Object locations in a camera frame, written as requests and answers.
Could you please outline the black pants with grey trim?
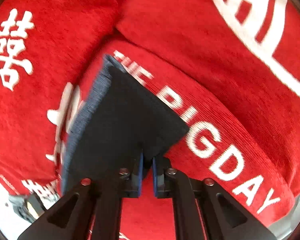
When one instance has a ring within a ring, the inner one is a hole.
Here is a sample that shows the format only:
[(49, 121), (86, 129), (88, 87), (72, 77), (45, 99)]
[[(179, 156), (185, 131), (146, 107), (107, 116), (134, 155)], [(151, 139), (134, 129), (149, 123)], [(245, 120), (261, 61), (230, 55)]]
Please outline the black pants with grey trim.
[(99, 180), (143, 157), (164, 155), (188, 125), (105, 55), (88, 98), (70, 128), (63, 156), (61, 192), (81, 179)]

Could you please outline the grey cloth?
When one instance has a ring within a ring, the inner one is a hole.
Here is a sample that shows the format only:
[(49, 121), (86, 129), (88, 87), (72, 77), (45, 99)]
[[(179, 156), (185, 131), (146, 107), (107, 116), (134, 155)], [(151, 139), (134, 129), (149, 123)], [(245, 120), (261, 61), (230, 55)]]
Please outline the grey cloth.
[(35, 222), (46, 210), (38, 194), (9, 195), (8, 200), (12, 204), (13, 211), (29, 223)]

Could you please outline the red wedding bedspread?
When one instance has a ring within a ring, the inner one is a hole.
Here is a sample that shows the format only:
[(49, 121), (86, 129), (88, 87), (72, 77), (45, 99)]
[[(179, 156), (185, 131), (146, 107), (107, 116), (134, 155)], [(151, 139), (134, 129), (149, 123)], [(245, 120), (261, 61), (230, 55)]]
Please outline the red wedding bedspread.
[(236, 200), (265, 225), (289, 213), (294, 196), (271, 159), (221, 102), (183, 72), (187, 65), (202, 66), (190, 52), (179, 46), (151, 52), (121, 40), (105, 51), (125, 68), (131, 85), (150, 95), (155, 109), (177, 113), (158, 142), (174, 137), (182, 124), (189, 126), (168, 150), (175, 167), (196, 179), (211, 177), (229, 192), (239, 189)]

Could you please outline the red folded wedding quilt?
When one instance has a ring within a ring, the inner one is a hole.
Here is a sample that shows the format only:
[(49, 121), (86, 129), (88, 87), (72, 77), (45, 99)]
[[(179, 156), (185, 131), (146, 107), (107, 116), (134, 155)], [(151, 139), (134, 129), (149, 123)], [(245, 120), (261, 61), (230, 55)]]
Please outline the red folded wedding quilt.
[(190, 52), (202, 66), (183, 72), (300, 194), (300, 15), (289, 0), (4, 0), (0, 183), (10, 194), (65, 194), (70, 128), (114, 40)]

